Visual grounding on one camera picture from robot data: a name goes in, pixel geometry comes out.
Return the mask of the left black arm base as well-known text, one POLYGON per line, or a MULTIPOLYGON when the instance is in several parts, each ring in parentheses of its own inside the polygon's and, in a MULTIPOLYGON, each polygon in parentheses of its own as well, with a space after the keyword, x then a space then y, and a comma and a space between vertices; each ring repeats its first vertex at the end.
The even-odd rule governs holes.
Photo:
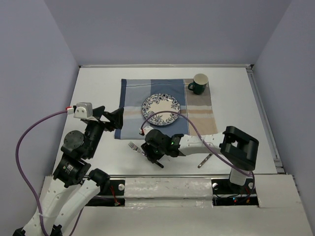
POLYGON ((124 193, 125 180, 112 178, 100 187, 100 192, 89 203, 95 207, 122 207, 125 204, 124 193))

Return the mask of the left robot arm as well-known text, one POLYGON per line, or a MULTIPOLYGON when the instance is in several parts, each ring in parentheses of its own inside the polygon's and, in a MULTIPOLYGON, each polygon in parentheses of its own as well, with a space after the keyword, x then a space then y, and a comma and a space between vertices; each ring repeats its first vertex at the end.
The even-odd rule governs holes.
POLYGON ((90 170, 91 165, 86 160, 93 158, 104 132, 122 129, 123 114, 123 108, 109 113, 104 106, 93 108, 91 103, 83 102, 42 118, 22 134, 16 145, 15 160, 37 208, 30 221, 15 230, 15 236, 61 236, 71 221, 80 217, 84 206, 93 197, 108 191, 110 176, 100 169, 90 170), (66 134, 61 147, 62 157, 41 199, 22 170, 19 149, 33 128, 61 114, 73 115, 84 122, 86 128, 84 132, 73 130, 66 134))

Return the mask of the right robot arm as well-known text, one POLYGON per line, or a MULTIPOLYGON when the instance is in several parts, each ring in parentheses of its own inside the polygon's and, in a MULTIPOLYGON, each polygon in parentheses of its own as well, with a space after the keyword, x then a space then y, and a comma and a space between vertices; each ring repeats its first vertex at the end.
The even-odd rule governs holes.
POLYGON ((175 134, 171 137, 146 126, 141 130, 145 142, 141 146, 147 158, 155 163, 163 156, 179 157, 193 154, 212 154, 231 166, 227 189, 237 193, 245 186, 255 170, 259 141, 242 130, 228 126, 224 132, 190 136, 175 134))

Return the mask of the blue floral ceramic plate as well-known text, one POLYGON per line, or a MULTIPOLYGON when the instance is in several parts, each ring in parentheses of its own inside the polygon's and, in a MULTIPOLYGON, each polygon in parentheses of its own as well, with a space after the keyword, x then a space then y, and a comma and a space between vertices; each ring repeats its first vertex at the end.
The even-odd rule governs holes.
POLYGON ((146 98, 141 107, 147 122, 155 126, 167 126, 174 123, 181 111, 180 103, 166 93, 156 93, 146 98))

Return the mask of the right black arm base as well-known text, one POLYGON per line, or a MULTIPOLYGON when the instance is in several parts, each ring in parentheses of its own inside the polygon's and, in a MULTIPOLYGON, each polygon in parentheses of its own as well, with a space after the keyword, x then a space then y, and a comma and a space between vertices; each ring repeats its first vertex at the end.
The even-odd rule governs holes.
POLYGON ((228 178, 212 179, 213 206, 258 206, 253 180, 248 178, 243 186, 233 184, 228 178))

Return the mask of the blue beige plaid cloth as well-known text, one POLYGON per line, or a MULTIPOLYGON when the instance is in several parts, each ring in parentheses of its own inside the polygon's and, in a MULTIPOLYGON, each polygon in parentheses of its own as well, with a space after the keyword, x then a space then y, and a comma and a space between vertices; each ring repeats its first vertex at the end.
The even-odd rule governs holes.
POLYGON ((201 135, 218 133, 207 85, 201 95, 188 89, 193 79, 122 79, 120 107, 124 108, 123 128, 115 131, 115 139, 143 139, 139 134, 144 122, 141 106, 146 98, 156 93, 173 96, 181 106, 181 114, 188 117, 201 135))

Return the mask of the silver fork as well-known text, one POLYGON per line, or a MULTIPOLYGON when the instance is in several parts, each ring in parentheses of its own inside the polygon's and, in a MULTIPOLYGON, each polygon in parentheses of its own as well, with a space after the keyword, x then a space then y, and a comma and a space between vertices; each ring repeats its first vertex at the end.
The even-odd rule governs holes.
POLYGON ((128 146, 129 146, 133 151, 135 151, 135 152, 137 152, 137 153, 140 153, 140 154, 142 154, 143 156, 145 156, 151 163, 158 165, 160 168, 164 168, 164 166, 163 166, 161 163, 159 163, 158 161, 152 162, 152 161, 150 160, 150 158, 146 155, 146 153, 145 153, 140 147, 138 147, 137 145, 135 145, 133 142, 129 142, 129 143, 128 143, 128 146))

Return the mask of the dark teal cup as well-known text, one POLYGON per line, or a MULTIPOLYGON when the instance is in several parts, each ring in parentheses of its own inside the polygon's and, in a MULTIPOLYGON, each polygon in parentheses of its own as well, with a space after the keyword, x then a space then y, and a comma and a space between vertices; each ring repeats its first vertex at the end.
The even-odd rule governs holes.
POLYGON ((188 90, 196 95, 201 95, 204 92, 208 81, 209 79, 205 74, 196 74, 193 78, 193 82, 188 85, 188 90))

